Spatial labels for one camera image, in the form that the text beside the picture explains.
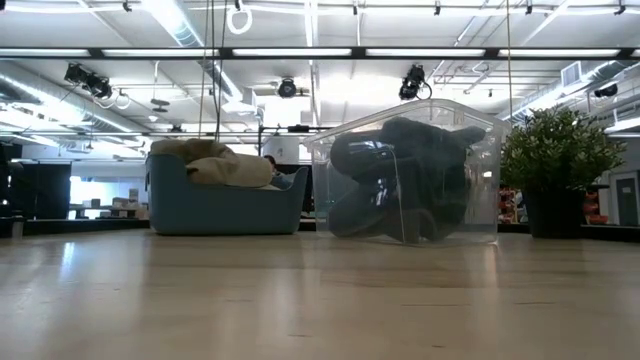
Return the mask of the black overhead beam with lights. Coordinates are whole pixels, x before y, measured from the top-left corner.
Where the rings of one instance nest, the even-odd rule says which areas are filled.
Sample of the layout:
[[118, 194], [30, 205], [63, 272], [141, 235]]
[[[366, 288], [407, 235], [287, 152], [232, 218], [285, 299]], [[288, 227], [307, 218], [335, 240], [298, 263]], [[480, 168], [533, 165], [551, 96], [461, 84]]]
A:
[[640, 61], [640, 47], [222, 47], [222, 48], [52, 48], [0, 47], [0, 59], [93, 60], [482, 60]]

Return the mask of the person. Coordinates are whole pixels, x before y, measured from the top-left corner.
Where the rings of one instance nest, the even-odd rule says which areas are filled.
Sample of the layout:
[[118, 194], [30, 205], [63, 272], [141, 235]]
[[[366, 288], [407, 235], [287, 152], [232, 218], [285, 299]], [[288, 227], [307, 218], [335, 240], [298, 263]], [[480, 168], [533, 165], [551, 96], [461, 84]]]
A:
[[288, 189], [292, 182], [276, 168], [276, 160], [271, 155], [264, 155], [264, 158], [269, 161], [271, 167], [271, 181], [270, 184], [280, 190]]

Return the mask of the teal plastic bin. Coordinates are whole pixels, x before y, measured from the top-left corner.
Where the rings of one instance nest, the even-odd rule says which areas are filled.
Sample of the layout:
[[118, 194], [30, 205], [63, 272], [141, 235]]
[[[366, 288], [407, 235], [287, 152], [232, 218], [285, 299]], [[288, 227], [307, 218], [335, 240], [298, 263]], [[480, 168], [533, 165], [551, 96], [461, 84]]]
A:
[[146, 160], [149, 223], [170, 236], [282, 235], [300, 225], [309, 168], [300, 167], [285, 190], [205, 185], [187, 177], [183, 160]]

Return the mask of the khaki hat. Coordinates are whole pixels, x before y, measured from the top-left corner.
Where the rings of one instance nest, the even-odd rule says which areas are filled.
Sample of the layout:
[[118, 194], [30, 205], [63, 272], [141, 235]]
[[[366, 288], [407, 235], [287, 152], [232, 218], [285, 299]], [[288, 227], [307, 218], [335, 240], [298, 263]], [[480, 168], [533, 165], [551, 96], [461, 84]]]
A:
[[272, 179], [267, 159], [245, 154], [198, 159], [186, 169], [189, 179], [199, 184], [260, 188]]
[[186, 164], [203, 158], [237, 160], [237, 155], [226, 145], [215, 140], [192, 138], [188, 140], [159, 140], [151, 144], [150, 155], [170, 154], [181, 158]]

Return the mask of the clear plastic bin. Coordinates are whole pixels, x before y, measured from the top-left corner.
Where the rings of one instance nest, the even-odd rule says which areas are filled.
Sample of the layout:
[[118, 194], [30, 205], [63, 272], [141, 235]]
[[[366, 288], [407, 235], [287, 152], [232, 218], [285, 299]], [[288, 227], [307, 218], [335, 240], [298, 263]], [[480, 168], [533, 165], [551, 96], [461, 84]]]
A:
[[[458, 130], [477, 126], [486, 131], [484, 140], [471, 147], [466, 161], [470, 180], [470, 197], [461, 224], [447, 237], [431, 241], [421, 238], [417, 227], [410, 224], [410, 216], [401, 209], [398, 175], [379, 179], [374, 183], [396, 186], [401, 228], [401, 238], [388, 235], [375, 237], [337, 237], [328, 228], [328, 212], [332, 205], [359, 184], [337, 172], [330, 161], [330, 149], [336, 137], [343, 133], [382, 130], [383, 125], [395, 118], [405, 117], [446, 130]], [[497, 238], [498, 201], [500, 185], [501, 144], [511, 131], [508, 122], [487, 115], [469, 106], [446, 99], [416, 100], [378, 113], [345, 123], [308, 137], [305, 147], [311, 155], [316, 229], [322, 235], [334, 238], [381, 241], [420, 246], [435, 243], [493, 242]]]

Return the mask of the dark green hat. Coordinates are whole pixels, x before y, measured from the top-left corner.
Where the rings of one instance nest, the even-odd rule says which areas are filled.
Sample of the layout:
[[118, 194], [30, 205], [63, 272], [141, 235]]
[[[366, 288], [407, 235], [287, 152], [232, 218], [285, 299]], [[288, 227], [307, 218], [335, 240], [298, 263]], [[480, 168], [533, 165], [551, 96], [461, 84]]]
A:
[[358, 183], [374, 183], [396, 175], [394, 152], [380, 140], [380, 130], [343, 133], [330, 149], [333, 168]]
[[399, 200], [394, 184], [359, 184], [328, 212], [329, 231], [337, 237], [401, 238]]
[[401, 209], [421, 238], [441, 240], [461, 224], [470, 197], [467, 157], [485, 136], [477, 126], [446, 130], [405, 117], [383, 125], [380, 140], [393, 148]]

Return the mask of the green potted plant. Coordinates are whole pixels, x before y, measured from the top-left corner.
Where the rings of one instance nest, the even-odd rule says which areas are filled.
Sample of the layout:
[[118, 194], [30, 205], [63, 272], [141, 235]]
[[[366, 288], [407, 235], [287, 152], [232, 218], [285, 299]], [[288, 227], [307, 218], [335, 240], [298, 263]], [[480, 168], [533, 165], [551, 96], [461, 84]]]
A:
[[584, 112], [536, 109], [502, 144], [501, 178], [521, 191], [533, 237], [575, 239], [585, 221], [587, 189], [623, 164], [625, 150]]

